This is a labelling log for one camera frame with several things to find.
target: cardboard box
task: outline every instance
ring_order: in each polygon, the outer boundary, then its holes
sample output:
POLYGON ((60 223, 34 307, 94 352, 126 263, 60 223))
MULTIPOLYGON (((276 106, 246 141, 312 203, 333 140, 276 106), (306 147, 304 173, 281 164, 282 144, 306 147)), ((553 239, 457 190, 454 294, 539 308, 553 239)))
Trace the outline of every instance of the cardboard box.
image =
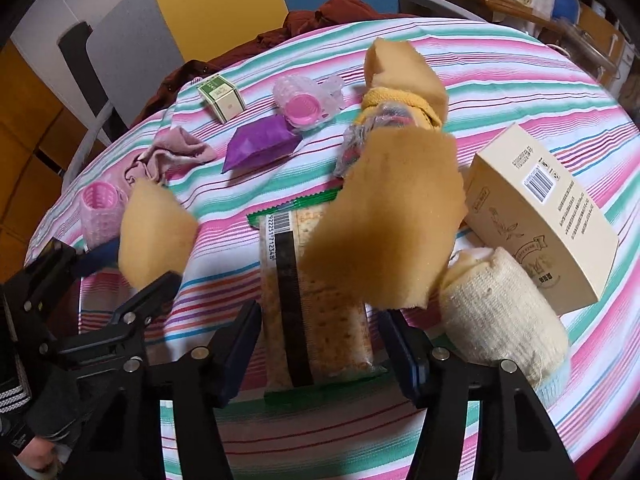
POLYGON ((238 89, 221 75, 216 74, 199 83, 198 91, 221 123, 226 123, 246 110, 238 89))
POLYGON ((466 223, 527 271, 556 314, 598 301, 618 236, 571 174, 517 124, 476 153, 466 223))

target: person's hand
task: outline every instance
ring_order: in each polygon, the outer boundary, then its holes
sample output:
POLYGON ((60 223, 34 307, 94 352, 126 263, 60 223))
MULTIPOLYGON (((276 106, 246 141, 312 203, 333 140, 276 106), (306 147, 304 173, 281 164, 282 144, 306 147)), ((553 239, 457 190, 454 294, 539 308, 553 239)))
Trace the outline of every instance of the person's hand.
POLYGON ((16 458, 28 468, 42 471, 56 459, 54 444, 35 436, 16 458))

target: gray chair armrest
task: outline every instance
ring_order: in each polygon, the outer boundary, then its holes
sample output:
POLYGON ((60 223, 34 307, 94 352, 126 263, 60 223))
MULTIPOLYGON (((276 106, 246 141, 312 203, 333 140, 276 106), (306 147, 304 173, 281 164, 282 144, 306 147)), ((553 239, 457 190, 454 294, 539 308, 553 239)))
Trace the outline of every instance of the gray chair armrest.
POLYGON ((447 0, 405 0, 411 3, 420 5, 427 9, 433 10, 437 15, 443 18, 463 18, 465 20, 473 20, 474 22, 485 22, 480 16, 469 12, 462 7, 452 4, 447 0))
POLYGON ((89 155, 91 148, 94 146, 95 139, 99 138, 100 142, 105 146, 108 146, 111 143, 109 138, 102 131, 102 126, 111 116, 111 112, 113 112, 113 104, 107 101, 107 104, 102 107, 102 110, 100 110, 100 113, 96 116, 91 127, 84 134, 78 149, 69 163, 68 169, 65 171, 65 176, 62 178, 62 193, 67 190, 71 183, 76 179, 76 176, 80 173, 87 155, 89 155))

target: blue round object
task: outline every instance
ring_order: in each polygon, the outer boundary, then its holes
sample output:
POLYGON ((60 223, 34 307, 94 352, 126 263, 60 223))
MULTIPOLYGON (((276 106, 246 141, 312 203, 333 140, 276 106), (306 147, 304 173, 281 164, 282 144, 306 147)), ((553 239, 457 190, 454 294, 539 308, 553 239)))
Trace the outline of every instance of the blue round object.
POLYGON ((555 0, 554 10, 551 13, 551 17, 554 20, 560 18, 566 18, 574 25, 578 23, 578 16, 580 15, 580 2, 578 0, 555 0))

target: pink cloth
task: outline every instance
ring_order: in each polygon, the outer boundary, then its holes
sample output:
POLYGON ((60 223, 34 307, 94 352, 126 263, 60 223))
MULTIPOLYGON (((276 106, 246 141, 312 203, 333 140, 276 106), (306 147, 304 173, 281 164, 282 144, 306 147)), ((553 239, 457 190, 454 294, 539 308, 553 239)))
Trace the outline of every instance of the pink cloth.
POLYGON ((204 164, 215 159, 216 152, 211 146, 178 126, 158 132, 151 146, 125 166, 122 179, 118 178, 119 182, 114 184, 129 194, 138 178, 162 182, 167 170, 171 168, 204 164))

